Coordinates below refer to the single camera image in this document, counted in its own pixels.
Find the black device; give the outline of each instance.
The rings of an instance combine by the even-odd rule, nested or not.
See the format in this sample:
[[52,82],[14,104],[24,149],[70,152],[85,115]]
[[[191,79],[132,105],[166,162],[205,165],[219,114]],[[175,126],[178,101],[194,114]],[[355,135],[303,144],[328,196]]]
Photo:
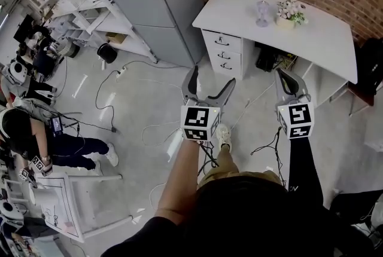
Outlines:
[[277,54],[269,50],[261,49],[256,66],[267,72],[271,72],[276,62]]
[[57,136],[60,136],[61,134],[63,134],[63,126],[62,126],[60,116],[50,118],[49,119],[49,126],[52,130],[53,137],[57,137]]
[[23,22],[20,23],[19,28],[17,29],[16,33],[14,34],[13,38],[18,41],[19,43],[25,42],[25,39],[27,38],[29,31],[32,29],[32,22],[33,18],[30,15],[26,15]]

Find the white sneaker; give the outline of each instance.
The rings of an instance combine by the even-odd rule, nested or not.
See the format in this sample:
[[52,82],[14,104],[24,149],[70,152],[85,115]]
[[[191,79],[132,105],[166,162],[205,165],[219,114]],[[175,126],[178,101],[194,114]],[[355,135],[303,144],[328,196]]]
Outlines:
[[233,149],[233,146],[232,146],[232,140],[230,139],[230,136],[231,136],[230,129],[223,123],[220,123],[217,126],[217,129],[215,130],[215,134],[217,135],[218,147],[220,151],[223,145],[228,145],[231,152]]
[[108,143],[109,151],[105,154],[107,159],[110,161],[113,167],[118,165],[118,155],[114,150],[114,145],[112,143]]
[[96,160],[95,161],[96,167],[92,170],[97,176],[103,176],[104,174],[102,173],[101,170],[101,163],[100,161]]

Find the hand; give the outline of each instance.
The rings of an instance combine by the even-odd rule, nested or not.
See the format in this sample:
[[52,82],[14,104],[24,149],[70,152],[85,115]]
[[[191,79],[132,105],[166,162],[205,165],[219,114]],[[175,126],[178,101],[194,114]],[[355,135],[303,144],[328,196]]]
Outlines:
[[12,232],[12,238],[15,239],[16,241],[20,242],[24,247],[26,247],[26,243],[25,243],[22,236]]

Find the white shelving unit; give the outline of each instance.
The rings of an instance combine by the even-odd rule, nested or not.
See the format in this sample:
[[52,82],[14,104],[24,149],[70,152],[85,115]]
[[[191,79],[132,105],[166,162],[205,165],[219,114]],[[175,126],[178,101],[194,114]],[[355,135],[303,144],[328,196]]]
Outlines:
[[[43,0],[39,5],[42,9],[49,0]],[[84,15],[86,10],[98,10],[98,16],[87,17]],[[145,41],[135,33],[130,21],[124,16],[119,8],[110,0],[59,0],[52,8],[52,21],[59,20],[60,17],[73,14],[75,26],[69,27],[74,30],[72,33],[67,31],[63,34],[80,44],[90,43],[99,46],[107,42],[105,32],[122,33],[127,35],[121,44],[110,42],[109,45],[120,50],[129,51],[149,57],[153,62],[157,62],[156,57],[151,52]]]

